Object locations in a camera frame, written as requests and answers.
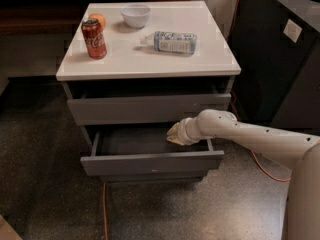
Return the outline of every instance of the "floor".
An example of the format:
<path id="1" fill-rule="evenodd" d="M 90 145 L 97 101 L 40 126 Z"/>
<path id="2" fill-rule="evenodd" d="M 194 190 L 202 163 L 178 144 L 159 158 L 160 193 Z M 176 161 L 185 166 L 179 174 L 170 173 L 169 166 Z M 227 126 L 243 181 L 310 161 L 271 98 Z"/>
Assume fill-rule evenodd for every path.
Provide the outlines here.
<path id="1" fill-rule="evenodd" d="M 279 240 L 288 183 L 248 151 L 213 140 L 224 160 L 198 183 L 107 186 L 109 240 Z M 24 239 L 104 238 L 102 183 L 53 78 L 11 80 L 0 100 L 0 214 Z M 290 171 L 260 157 L 277 177 Z"/>

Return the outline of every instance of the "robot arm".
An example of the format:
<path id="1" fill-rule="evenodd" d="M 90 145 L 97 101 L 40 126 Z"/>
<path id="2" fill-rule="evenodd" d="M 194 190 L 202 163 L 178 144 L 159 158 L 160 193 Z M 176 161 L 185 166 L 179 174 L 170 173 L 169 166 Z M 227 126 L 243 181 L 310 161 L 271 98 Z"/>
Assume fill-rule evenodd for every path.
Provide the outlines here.
<path id="1" fill-rule="evenodd" d="M 320 137 L 237 122 L 232 113 L 204 110 L 176 123 L 167 139 L 191 145 L 224 138 L 293 170 L 288 198 L 288 239 L 320 237 Z"/>
<path id="2" fill-rule="evenodd" d="M 293 170 L 304 154 L 320 143 L 320 137 L 238 122 L 229 112 L 204 110 L 186 118 L 168 131 L 168 140 L 191 145 L 202 139 L 223 138 L 261 153 Z"/>

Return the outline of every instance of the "wire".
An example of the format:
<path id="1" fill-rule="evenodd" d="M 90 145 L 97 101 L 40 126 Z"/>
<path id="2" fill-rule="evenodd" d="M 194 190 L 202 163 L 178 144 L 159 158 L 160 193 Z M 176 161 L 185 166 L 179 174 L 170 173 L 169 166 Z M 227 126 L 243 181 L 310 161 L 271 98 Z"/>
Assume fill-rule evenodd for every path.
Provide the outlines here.
<path id="1" fill-rule="evenodd" d="M 291 177 L 285 178 L 285 179 L 279 179 L 279 178 L 276 178 L 276 177 L 272 176 L 272 175 L 271 175 L 270 173 L 268 173 L 268 172 L 262 167 L 262 165 L 259 163 L 259 160 L 258 160 L 256 154 L 255 154 L 252 150 L 250 150 L 250 151 L 251 151 L 251 154 L 252 154 L 252 156 L 253 156 L 253 159 L 255 160 L 255 162 L 256 162 L 256 164 L 258 165 L 258 167 L 259 167 L 265 174 L 267 174 L 271 179 L 273 179 L 273 180 L 275 180 L 275 181 L 279 181 L 279 182 L 288 182 L 288 181 L 291 180 Z"/>
<path id="2" fill-rule="evenodd" d="M 234 93 L 233 90 L 231 90 L 230 93 L 231 93 L 230 107 L 232 109 L 233 114 L 236 116 L 237 120 L 239 122 L 241 122 L 240 115 L 239 115 L 239 113 L 238 113 L 238 111 L 237 111 L 237 109 L 235 107 L 235 104 L 236 104 L 236 101 L 237 101 L 237 96 L 236 96 L 236 94 Z"/>
<path id="3" fill-rule="evenodd" d="M 238 11 L 239 2 L 240 2 L 240 0 L 237 0 L 236 6 L 235 6 L 235 9 L 234 9 L 234 12 L 233 12 L 233 21 L 232 21 L 232 24 L 231 24 L 229 37 L 230 37 L 230 35 L 231 35 L 232 31 L 233 31 L 234 25 L 235 25 L 235 23 L 236 23 L 236 18 L 237 18 L 237 11 Z"/>
<path id="4" fill-rule="evenodd" d="M 104 182 L 103 183 L 103 190 L 102 190 L 103 226 L 104 226 L 105 240 L 108 240 L 108 226 L 107 226 L 108 223 L 107 223 L 107 208 L 106 208 L 107 197 L 106 197 L 106 192 L 107 192 L 107 185 Z"/>

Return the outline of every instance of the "wooden baseboard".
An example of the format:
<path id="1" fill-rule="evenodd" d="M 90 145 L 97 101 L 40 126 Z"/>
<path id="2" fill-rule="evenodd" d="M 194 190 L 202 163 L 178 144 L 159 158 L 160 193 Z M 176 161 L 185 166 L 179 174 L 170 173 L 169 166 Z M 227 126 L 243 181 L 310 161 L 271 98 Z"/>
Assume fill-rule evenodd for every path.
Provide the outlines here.
<path id="1" fill-rule="evenodd" d="M 0 215 L 0 239 L 22 240 L 9 223 Z"/>
<path id="2" fill-rule="evenodd" d="M 73 33 L 90 3 L 190 0 L 1 0 L 0 35 Z"/>

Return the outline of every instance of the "soda can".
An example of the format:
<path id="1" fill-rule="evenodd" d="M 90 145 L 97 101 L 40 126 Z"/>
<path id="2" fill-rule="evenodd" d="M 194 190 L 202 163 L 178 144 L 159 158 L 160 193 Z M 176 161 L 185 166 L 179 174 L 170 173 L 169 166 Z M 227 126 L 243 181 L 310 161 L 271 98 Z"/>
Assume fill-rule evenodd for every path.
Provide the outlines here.
<path id="1" fill-rule="evenodd" d="M 94 59 L 101 59 L 106 56 L 107 48 L 103 38 L 103 29 L 99 21 L 91 18 L 83 20 L 81 30 L 89 56 Z"/>

